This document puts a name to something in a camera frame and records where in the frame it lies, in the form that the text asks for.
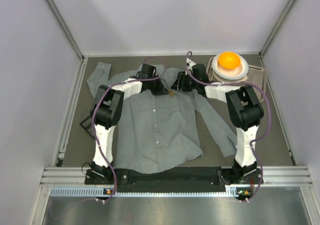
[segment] purple cable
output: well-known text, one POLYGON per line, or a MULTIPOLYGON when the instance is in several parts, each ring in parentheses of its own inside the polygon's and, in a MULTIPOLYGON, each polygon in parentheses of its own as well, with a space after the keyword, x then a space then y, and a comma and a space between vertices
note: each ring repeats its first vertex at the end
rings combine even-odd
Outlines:
MULTIPOLYGON (((203 81, 200 81, 198 79, 196 79, 191 71, 188 69, 188 64, 187 64, 187 59, 191 59, 192 57, 192 52, 191 51, 188 51, 186 53, 186 57, 185 57, 185 68, 186 68, 186 71, 187 73, 189 74, 189 76, 195 80, 197 83, 201 84, 201 85, 204 85, 204 86, 218 86, 217 84, 212 84, 212 83, 206 83, 206 82, 203 82, 203 81)), ((250 141, 250 146, 251 146, 251 149, 252 149, 252 153, 256 159, 256 161, 260 164, 260 169, 261 169, 261 177, 260 177, 260 180, 259 180, 259 183, 253 193, 253 195, 247 200, 247 202, 250 202, 257 194, 261 184, 262 184, 262 180, 263 180, 263 176, 264 176, 264 169, 263 169, 263 165, 261 163, 261 160, 259 159, 256 151, 254 150, 254 145, 253 143, 257 142, 257 141, 260 141, 262 139, 264 139, 270 132, 270 127, 271 127, 271 109, 270 109, 270 104, 269 104, 269 100, 267 98, 267 95, 265 94, 265 92, 260 88, 258 87, 257 85, 251 83, 251 82, 234 82, 234 83, 223 83, 221 86, 241 86, 241 85, 250 85, 252 87, 254 87, 255 89, 257 89, 261 95, 263 96, 264 100, 265 100, 265 104, 266 104, 266 109, 267 109, 267 112, 268 112, 268 125, 266 127, 266 130, 264 131, 263 135, 261 137, 258 137, 256 139, 253 139, 250 141)))
MULTIPOLYGON (((160 57, 157 57, 157 56, 149 56, 147 57, 142 64, 144 64, 147 60, 149 59, 158 59, 162 64, 163 64, 163 73, 160 75, 160 76, 157 76, 157 77, 154 77, 154 78, 147 78, 147 79, 136 79, 136 80, 130 80, 130 81, 123 81, 123 82, 119 82, 119 83, 116 83, 116 84, 113 84, 111 86, 109 86, 107 88, 107 90, 104 92, 104 94, 101 96, 99 102, 97 103, 94 111, 93 111, 93 114, 92 114, 92 120, 91 120, 91 126, 92 126, 92 131, 93 131, 93 134, 94 134, 94 138, 97 142, 98 145, 100 145, 100 141, 99 139, 97 138, 97 135, 96 135, 96 128, 95 128, 95 120, 96 120, 96 116, 97 116, 97 111, 99 109, 99 107, 101 106, 102 102, 104 101, 106 95, 108 94, 108 92, 111 90, 112 87, 116 86, 116 85, 122 85, 122 84, 126 84, 126 83, 134 83, 134 82, 148 82, 148 81, 155 81, 155 80, 158 80, 160 78, 162 78, 162 76, 166 73, 166 64, 165 64, 165 61, 162 60, 162 58, 160 57)), ((105 200, 106 202, 109 201, 113 195, 115 195, 116 193, 116 189, 117 189, 117 176, 116 176, 116 172, 115 172, 115 169, 112 167, 112 165, 110 164, 110 162, 108 161, 108 159, 106 158, 106 156, 104 155, 101 147, 99 146, 99 151, 101 153, 101 156, 103 157, 103 159, 106 161, 106 163, 108 164, 108 166, 110 167, 111 171, 112 171, 112 174, 113 174, 113 177, 114 177, 114 186, 113 186, 113 190, 110 194, 110 196, 105 200)), ((65 211, 63 211, 63 213, 60 215, 60 216, 57 216, 57 217, 54 217, 54 214, 53 214, 53 206, 51 205, 50 206, 50 216, 53 220, 58 220, 60 218, 62 218, 63 215, 65 215, 67 212, 69 212, 71 209, 73 209, 74 207, 78 206, 79 204, 83 203, 83 202, 86 202, 86 201, 93 201, 93 200, 96 200, 95 198, 93 197, 89 197, 89 198, 85 198, 77 203, 75 203, 74 205, 70 206, 69 208, 67 208, 65 211)))

